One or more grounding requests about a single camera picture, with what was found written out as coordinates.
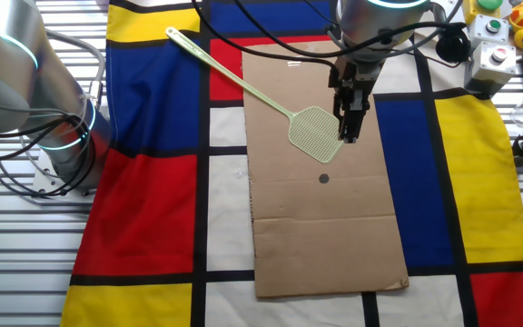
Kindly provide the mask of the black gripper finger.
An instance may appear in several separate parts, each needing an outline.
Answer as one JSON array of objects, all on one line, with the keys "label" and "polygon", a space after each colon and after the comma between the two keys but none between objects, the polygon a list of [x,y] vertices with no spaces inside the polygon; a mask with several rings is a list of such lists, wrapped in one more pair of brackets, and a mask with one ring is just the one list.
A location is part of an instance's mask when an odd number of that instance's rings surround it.
[{"label": "black gripper finger", "polygon": [[345,100],[344,96],[336,93],[334,95],[333,99],[333,115],[338,119],[339,121],[339,139],[345,142],[347,140],[346,136],[346,124],[345,124],[345,113],[346,113],[346,107],[345,107]]},{"label": "black gripper finger", "polygon": [[355,99],[347,111],[347,143],[354,144],[360,135],[363,119],[367,113],[361,99]]}]

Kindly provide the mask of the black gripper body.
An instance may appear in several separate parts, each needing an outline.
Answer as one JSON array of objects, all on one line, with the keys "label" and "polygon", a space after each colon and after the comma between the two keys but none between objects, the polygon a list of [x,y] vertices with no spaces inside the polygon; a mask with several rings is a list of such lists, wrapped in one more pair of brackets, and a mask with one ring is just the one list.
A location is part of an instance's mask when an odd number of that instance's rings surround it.
[{"label": "black gripper body", "polygon": [[334,112],[369,110],[369,96],[380,75],[380,62],[353,62],[338,58],[328,87],[334,90]]}]

